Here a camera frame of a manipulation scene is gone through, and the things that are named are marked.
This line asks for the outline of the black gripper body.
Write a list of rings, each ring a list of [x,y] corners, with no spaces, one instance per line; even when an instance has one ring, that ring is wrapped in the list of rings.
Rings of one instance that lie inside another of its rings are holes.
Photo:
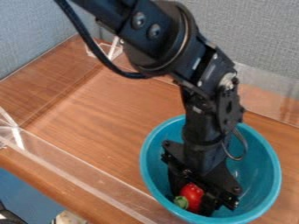
[[[222,206],[229,210],[235,210],[239,206],[239,195],[242,187],[239,182],[231,176],[226,162],[221,162],[207,171],[194,170],[185,163],[185,148],[183,144],[171,140],[163,141],[162,160],[169,166],[173,165],[182,171],[190,183],[194,183],[203,191],[218,193],[222,201]]]

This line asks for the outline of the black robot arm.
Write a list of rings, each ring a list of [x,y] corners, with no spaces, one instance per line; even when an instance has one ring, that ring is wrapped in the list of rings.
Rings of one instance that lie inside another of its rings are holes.
[[[203,195],[190,210],[210,216],[222,207],[239,205],[242,186],[230,174],[230,139],[243,121],[235,64],[205,38],[193,13],[182,3],[166,0],[71,0],[126,42],[126,55],[135,68],[122,71],[99,50],[75,13],[70,19],[91,51],[118,74],[131,79],[171,75],[181,86],[186,122],[182,142],[163,142],[175,196],[190,183]]]

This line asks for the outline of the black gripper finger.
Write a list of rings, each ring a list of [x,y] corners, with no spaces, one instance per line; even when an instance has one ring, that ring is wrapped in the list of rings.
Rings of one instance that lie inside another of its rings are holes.
[[[174,198],[181,194],[182,188],[190,183],[183,172],[173,165],[169,166],[169,181],[171,193],[167,195],[167,199],[174,201]]]
[[[221,195],[215,192],[206,192],[201,201],[201,215],[211,217],[213,213],[221,209]]]

